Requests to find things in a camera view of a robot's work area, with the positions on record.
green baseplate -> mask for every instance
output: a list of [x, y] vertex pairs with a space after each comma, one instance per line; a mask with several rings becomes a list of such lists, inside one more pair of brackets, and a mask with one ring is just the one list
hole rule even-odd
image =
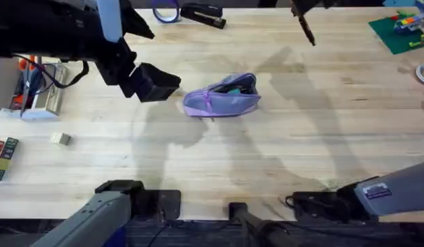
[[[400, 14], [398, 17], [399, 19], [404, 19], [406, 16]], [[424, 47], [424, 45], [418, 45], [416, 47], [409, 46], [409, 42], [415, 43], [421, 41], [423, 31], [416, 30], [410, 34], [398, 34], [393, 29], [394, 24], [395, 21], [391, 20], [390, 17], [369, 23], [392, 54], [400, 54]]]

gray robot arm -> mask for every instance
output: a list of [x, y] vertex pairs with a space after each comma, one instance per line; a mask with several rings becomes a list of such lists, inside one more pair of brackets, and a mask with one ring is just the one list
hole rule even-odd
[[164, 211], [166, 220], [177, 219], [180, 199], [177, 190], [145, 190], [142, 182], [133, 180], [108, 181], [81, 209], [32, 247], [100, 247], [132, 217], [150, 220]]
[[130, 196], [120, 191], [103, 191], [32, 247], [100, 247], [130, 218]]
[[315, 218], [348, 223], [424, 210], [424, 163], [369, 178], [337, 191], [297, 191], [285, 201], [297, 220]]

wire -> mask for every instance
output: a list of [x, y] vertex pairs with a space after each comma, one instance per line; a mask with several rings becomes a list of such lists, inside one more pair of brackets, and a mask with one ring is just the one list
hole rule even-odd
[[165, 224], [158, 232], [153, 236], [150, 243], [148, 243], [148, 247], [151, 247], [151, 245], [156, 241], [157, 237], [167, 228], [167, 225]]
[[279, 225], [281, 225], [283, 227], [283, 230], [287, 230], [286, 226], [284, 225], [288, 225], [288, 226], [293, 226], [295, 228], [300, 228], [304, 231], [309, 231], [309, 232], [313, 232], [313, 233], [320, 233], [320, 234], [324, 234], [324, 235], [332, 235], [332, 236], [337, 236], [337, 237], [347, 237], [347, 238], [353, 238], [353, 239], [361, 239], [361, 240], [367, 240], [367, 241], [373, 241], [373, 242], [390, 242], [387, 239], [380, 239], [377, 237], [368, 237], [368, 236], [363, 236], [363, 235], [355, 235], [355, 234], [350, 234], [350, 233], [339, 233], [339, 232], [333, 232], [333, 231], [324, 231], [324, 230], [318, 230], [318, 229], [314, 229], [314, 228], [310, 228], [310, 227], [306, 227], [306, 226], [300, 226], [298, 224], [292, 223], [292, 222], [279, 222]]
[[68, 88], [70, 86], [73, 86], [74, 84], [76, 84], [76, 82], [79, 82], [82, 77], [84, 77], [86, 74], [89, 73], [89, 64], [86, 61], [82, 61], [82, 71], [79, 74], [77, 74], [72, 79], [72, 81], [70, 81], [70, 83], [68, 83], [67, 85], [64, 85], [64, 84], [59, 83], [59, 81], [57, 81], [55, 79], [55, 77], [53, 77], [51, 74], [49, 74], [46, 71], [46, 69], [43, 66], [39, 65], [38, 63], [36, 63], [36, 62], [34, 62], [34, 61], [30, 60], [29, 58], [26, 58], [24, 56], [20, 56], [18, 54], [13, 54], [13, 56], [22, 58], [22, 59], [28, 61], [30, 64], [34, 65], [37, 69], [39, 69], [41, 72], [43, 72], [48, 78], [50, 78], [50, 80], [52, 80], [54, 85], [56, 87], [58, 87], [59, 89], [65, 89], [65, 88]]

blue tape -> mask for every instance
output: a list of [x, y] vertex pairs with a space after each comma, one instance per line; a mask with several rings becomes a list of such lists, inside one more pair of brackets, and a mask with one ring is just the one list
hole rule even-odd
[[[163, 16], [161, 13], [157, 11], [157, 5], [160, 3], [169, 3], [171, 6], [174, 6], [176, 9], [175, 16]], [[152, 0], [152, 13], [154, 17], [157, 18], [161, 23], [176, 23], [178, 21], [178, 17], [180, 16], [180, 5], [177, 0]]]

orange object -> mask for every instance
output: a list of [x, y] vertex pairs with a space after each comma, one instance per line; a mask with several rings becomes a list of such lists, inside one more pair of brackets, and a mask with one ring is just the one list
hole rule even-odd
[[[35, 62], [35, 56], [34, 56], [34, 55], [29, 56], [29, 59], [30, 59], [32, 62]], [[35, 69], [35, 66], [34, 66], [34, 64], [32, 64], [32, 63], [31, 63], [31, 66], [29, 67], [29, 70], [30, 70], [30, 71], [33, 71], [34, 69]]]
[[408, 17], [408, 18], [406, 18], [404, 20], [406, 20], [408, 23], [415, 22], [415, 18], [413, 18], [413, 17]]
[[15, 97], [14, 102], [21, 105], [23, 103], [23, 95]]
[[[31, 55], [29, 59], [30, 59], [32, 62], [35, 62], [35, 55]], [[21, 59], [21, 60], [19, 61], [19, 69], [20, 69], [21, 71], [26, 70], [26, 67], [27, 67], [27, 64], [28, 64], [28, 63], [29, 63], [29, 62], [28, 62], [28, 61], [26, 61], [25, 59]], [[30, 65], [30, 67], [29, 67], [29, 70], [30, 70], [30, 71], [35, 70], [35, 66], [34, 66], [33, 64], [31, 64], [31, 65]]]

